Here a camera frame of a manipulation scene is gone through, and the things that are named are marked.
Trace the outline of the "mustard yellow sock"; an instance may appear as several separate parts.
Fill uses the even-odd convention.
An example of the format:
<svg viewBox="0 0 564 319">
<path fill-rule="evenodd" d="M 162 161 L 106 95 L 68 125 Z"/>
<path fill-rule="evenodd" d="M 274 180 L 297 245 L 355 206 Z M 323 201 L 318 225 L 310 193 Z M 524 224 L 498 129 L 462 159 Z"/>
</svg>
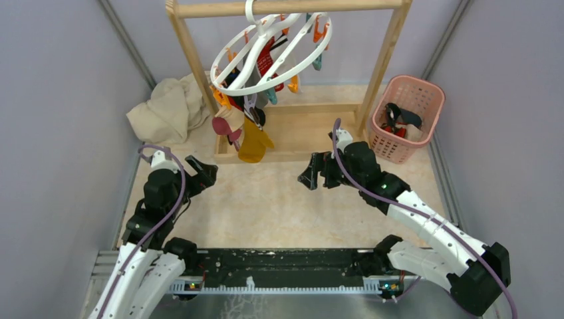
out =
<svg viewBox="0 0 564 319">
<path fill-rule="evenodd" d="M 243 124 L 244 139 L 238 151 L 238 158 L 246 163 L 260 162 L 267 148 L 273 149 L 274 143 L 266 132 L 259 129 L 250 119 Z"/>
</svg>

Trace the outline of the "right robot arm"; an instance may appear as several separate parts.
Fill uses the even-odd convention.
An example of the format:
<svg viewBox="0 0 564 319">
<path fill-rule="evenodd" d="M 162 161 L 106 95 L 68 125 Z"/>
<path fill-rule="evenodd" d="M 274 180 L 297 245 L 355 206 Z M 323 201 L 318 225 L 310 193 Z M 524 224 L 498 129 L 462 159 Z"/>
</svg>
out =
<svg viewBox="0 0 564 319">
<path fill-rule="evenodd" d="M 327 189 L 347 185 L 358 189 L 367 205 L 406 225 L 429 245 L 421 249 L 400 237 L 388 236 L 377 247 L 374 264 L 383 274 L 405 270 L 449 292 L 466 312 L 483 316 L 501 294 L 511 309 L 517 308 L 509 290 L 508 250 L 500 243 L 487 245 L 463 232 L 425 204 L 397 175 L 381 170 L 365 142 L 343 149 L 313 153 L 297 180 L 310 190 L 324 177 Z"/>
</svg>

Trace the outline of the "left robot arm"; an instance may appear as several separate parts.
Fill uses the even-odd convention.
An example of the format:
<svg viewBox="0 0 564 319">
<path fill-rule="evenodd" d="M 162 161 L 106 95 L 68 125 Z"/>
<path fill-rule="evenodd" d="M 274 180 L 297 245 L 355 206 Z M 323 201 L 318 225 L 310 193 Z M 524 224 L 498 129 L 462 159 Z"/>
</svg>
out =
<svg viewBox="0 0 564 319">
<path fill-rule="evenodd" d="M 182 274 L 200 265 L 197 245 L 168 235 L 191 199 L 215 184 L 218 167 L 188 156 L 190 175 L 177 158 L 162 150 L 148 158 L 151 172 L 144 196 L 126 224 L 109 280 L 90 318 L 149 318 Z"/>
</svg>

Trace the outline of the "lilac plastic clip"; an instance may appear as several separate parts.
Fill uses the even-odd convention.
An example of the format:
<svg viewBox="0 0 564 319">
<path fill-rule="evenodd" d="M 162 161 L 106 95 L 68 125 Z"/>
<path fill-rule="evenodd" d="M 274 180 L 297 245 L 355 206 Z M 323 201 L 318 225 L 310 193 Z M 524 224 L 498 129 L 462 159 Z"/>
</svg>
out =
<svg viewBox="0 0 564 319">
<path fill-rule="evenodd" d="M 244 112 L 245 115 L 254 123 L 259 124 L 259 117 L 255 110 L 255 103 L 257 100 L 257 94 L 249 94 L 243 97 L 244 99 Z"/>
</svg>

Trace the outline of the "pink plastic laundry basket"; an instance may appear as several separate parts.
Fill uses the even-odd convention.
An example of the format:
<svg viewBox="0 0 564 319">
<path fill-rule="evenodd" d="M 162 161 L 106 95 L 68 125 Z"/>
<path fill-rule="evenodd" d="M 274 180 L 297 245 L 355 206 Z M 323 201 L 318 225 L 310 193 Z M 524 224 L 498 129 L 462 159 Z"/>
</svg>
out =
<svg viewBox="0 0 564 319">
<path fill-rule="evenodd" d="M 393 163 L 404 163 L 427 146 L 446 101 L 437 85 L 409 75 L 390 80 L 370 124 L 370 147 Z"/>
</svg>

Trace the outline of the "beige maroon striped sock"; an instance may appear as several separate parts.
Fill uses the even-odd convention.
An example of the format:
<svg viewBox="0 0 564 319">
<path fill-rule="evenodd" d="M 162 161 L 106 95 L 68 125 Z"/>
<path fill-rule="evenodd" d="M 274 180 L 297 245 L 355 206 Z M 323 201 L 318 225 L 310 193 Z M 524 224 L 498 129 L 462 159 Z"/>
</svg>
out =
<svg viewBox="0 0 564 319">
<path fill-rule="evenodd" d="M 222 106 L 212 119 L 212 128 L 217 135 L 226 136 L 228 142 L 239 151 L 244 120 L 245 116 L 239 108 Z"/>
</svg>

